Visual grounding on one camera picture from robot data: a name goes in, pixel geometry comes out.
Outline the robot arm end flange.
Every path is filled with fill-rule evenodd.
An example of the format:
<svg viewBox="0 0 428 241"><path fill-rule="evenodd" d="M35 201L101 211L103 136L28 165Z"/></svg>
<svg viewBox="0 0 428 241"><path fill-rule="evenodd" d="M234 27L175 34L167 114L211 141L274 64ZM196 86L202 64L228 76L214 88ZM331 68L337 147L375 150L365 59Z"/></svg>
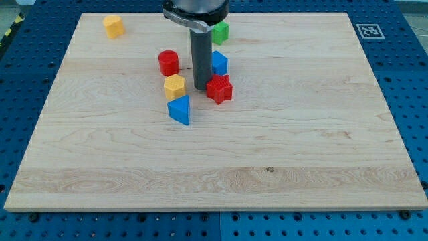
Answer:
<svg viewBox="0 0 428 241"><path fill-rule="evenodd" d="M196 33L210 32L229 13L229 0L165 0L163 15Z"/></svg>

